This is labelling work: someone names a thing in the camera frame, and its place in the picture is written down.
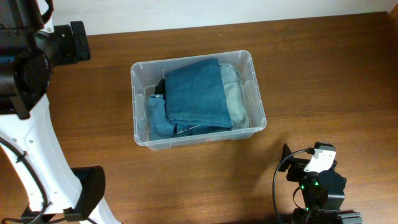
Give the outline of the light blue jeans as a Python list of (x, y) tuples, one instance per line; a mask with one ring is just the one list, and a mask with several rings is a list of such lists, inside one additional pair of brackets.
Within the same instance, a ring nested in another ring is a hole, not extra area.
[(233, 129), (249, 128), (250, 122), (243, 100), (240, 71), (229, 63), (221, 63), (220, 72)]

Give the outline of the small blue garment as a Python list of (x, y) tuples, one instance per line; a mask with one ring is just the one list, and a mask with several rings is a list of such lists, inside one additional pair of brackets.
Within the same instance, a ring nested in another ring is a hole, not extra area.
[(168, 119), (163, 95), (153, 94), (148, 98), (150, 140), (170, 139), (175, 136), (175, 126)]

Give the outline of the dark blue jeans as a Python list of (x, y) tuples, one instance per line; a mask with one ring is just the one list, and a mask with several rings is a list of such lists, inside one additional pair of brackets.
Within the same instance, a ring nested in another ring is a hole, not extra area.
[(165, 110), (178, 137), (232, 129), (216, 58), (178, 68), (164, 78)]

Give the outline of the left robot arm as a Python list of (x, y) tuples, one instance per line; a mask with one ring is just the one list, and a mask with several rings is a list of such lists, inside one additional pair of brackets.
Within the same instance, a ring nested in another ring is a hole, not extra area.
[(100, 166), (68, 165), (47, 90), (55, 67), (91, 58), (84, 24), (55, 26), (52, 1), (1, 1), (1, 148), (29, 199), (18, 223), (116, 223)]

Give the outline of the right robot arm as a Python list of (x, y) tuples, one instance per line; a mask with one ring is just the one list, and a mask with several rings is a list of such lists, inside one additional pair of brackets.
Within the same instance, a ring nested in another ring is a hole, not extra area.
[(328, 143), (316, 142), (313, 147), (295, 152), (284, 144), (272, 183), (274, 210), (280, 223), (282, 219), (275, 198), (278, 172), (287, 172), (287, 181), (298, 183), (293, 194), (301, 192), (305, 204), (296, 206), (290, 223), (340, 222), (337, 213), (345, 199), (346, 178), (335, 171), (335, 156), (335, 147)]

